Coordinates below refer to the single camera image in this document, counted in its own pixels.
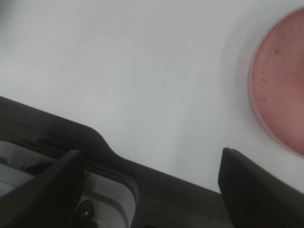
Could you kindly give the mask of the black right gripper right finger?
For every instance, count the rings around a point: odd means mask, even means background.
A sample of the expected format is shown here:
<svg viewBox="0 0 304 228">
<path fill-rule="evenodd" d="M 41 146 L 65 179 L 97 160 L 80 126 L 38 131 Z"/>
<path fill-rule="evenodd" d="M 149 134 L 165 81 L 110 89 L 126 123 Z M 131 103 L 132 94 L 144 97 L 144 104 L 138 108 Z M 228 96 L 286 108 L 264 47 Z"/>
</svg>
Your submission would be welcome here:
<svg viewBox="0 0 304 228">
<path fill-rule="evenodd" d="M 235 149 L 224 148 L 218 186 L 236 228 L 302 228 L 304 195 Z"/>
</svg>

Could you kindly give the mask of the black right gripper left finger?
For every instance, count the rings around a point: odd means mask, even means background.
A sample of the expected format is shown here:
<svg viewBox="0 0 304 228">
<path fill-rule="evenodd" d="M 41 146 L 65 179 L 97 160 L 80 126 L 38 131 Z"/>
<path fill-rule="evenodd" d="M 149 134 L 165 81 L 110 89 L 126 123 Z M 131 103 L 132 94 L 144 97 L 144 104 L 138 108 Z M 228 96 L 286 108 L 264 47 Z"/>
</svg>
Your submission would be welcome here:
<svg viewBox="0 0 304 228">
<path fill-rule="evenodd" d="M 83 192 L 83 153 L 72 150 L 0 199 L 2 228 L 67 228 Z"/>
</svg>

